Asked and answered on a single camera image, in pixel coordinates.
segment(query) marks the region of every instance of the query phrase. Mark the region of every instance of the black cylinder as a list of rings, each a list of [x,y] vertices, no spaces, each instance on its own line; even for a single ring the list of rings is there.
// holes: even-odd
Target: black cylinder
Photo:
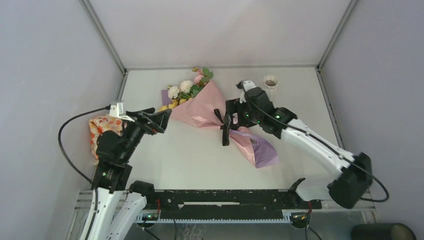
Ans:
[[[417,240],[414,232],[402,223],[359,224],[350,232],[352,240]]]

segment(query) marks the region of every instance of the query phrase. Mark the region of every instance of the pink rose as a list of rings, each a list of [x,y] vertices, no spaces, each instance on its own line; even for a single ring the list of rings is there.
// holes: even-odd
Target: pink rose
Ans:
[[[197,76],[194,78],[194,83],[199,84],[203,77],[203,72],[198,71]]]

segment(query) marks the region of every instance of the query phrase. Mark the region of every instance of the floral cloth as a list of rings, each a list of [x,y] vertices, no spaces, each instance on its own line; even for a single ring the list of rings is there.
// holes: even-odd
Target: floral cloth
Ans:
[[[114,131],[115,133],[121,135],[122,120],[109,115],[97,116],[88,121],[88,126],[90,127],[91,132],[91,153],[95,157],[94,164],[97,165],[99,163],[99,157],[96,154],[97,138],[100,136],[100,134],[108,130]]]

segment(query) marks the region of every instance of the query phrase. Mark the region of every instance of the white table surface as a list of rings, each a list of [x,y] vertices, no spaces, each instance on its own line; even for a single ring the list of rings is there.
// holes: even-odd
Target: white table surface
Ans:
[[[279,78],[274,106],[297,114],[315,132],[337,144],[323,93],[313,67],[210,69],[213,80],[227,100],[240,97],[236,84],[252,80],[262,85],[265,75]],[[127,111],[161,106],[161,90],[196,76],[190,69],[132,70],[122,99]],[[155,189],[225,190],[287,189],[302,177],[326,176],[326,171],[306,153],[265,133],[259,126],[253,134],[267,139],[277,150],[280,163],[256,169],[236,144],[222,146],[222,131],[198,129],[171,119],[165,134],[145,135],[129,164],[128,185],[135,180],[153,183]]]

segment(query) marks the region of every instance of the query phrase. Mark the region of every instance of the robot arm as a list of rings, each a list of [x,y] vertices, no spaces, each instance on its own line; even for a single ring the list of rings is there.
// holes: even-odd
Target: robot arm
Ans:
[[[124,206],[112,218],[126,188],[132,167],[131,155],[144,134],[164,133],[171,110],[154,113],[154,108],[137,112],[125,111],[123,102],[110,105],[109,115],[122,119],[122,135],[103,132],[97,139],[99,163],[93,178],[93,200],[80,240],[123,240],[132,223],[148,202],[155,200],[151,183],[131,184]]]
[[[238,129],[259,125],[266,133],[297,146],[329,173],[325,178],[298,181],[295,187],[299,197],[304,201],[333,199],[344,208],[353,208],[373,182],[369,174],[357,168],[360,166],[371,173],[370,158],[364,153],[354,155],[333,145],[287,108],[275,108],[265,91],[252,81],[241,81],[237,87],[242,94],[240,98],[226,101],[225,127]],[[236,124],[233,114],[237,114]],[[223,131],[223,143],[227,143],[227,132]]]

